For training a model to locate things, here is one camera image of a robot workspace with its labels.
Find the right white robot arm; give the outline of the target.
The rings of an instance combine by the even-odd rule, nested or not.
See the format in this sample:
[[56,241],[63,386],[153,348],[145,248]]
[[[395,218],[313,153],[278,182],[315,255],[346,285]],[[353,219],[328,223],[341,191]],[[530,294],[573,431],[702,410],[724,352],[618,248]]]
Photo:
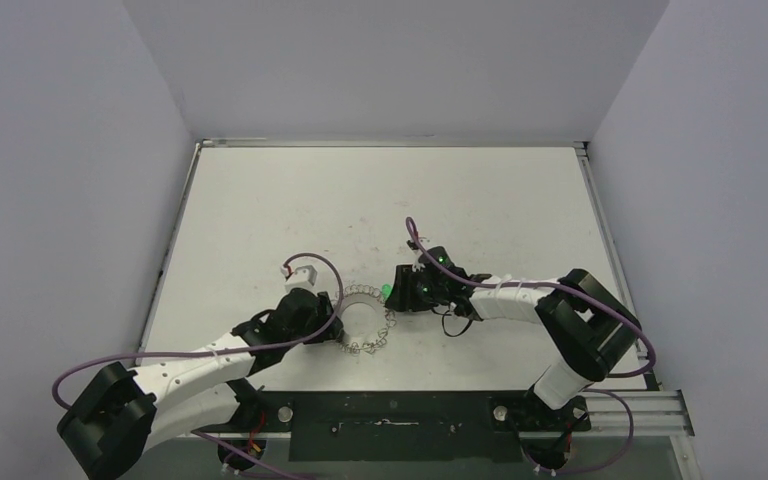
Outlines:
[[525,402],[528,421],[540,429],[560,421],[584,389],[612,376],[642,333],[639,320],[586,270],[544,281],[470,274],[442,246],[396,266],[385,305],[398,313],[444,307],[469,324],[502,319],[542,326],[560,357]]

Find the metal disc with keyrings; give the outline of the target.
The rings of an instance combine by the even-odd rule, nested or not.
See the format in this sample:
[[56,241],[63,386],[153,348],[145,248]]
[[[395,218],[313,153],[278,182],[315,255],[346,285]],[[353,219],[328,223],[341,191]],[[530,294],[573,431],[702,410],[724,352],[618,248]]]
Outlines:
[[339,295],[343,298],[337,308],[344,331],[339,340],[342,352],[374,354],[384,348],[390,329],[396,326],[396,318],[395,313],[385,307],[381,288],[350,284]]

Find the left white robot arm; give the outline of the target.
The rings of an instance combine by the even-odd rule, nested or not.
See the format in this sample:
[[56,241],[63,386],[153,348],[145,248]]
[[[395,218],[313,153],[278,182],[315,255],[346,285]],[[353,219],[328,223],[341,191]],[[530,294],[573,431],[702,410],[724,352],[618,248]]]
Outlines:
[[118,479],[153,447],[202,427],[242,431],[257,420],[248,377],[298,344],[337,340],[329,295],[293,288],[278,305],[182,358],[126,368],[115,361],[92,378],[56,431],[90,479]]

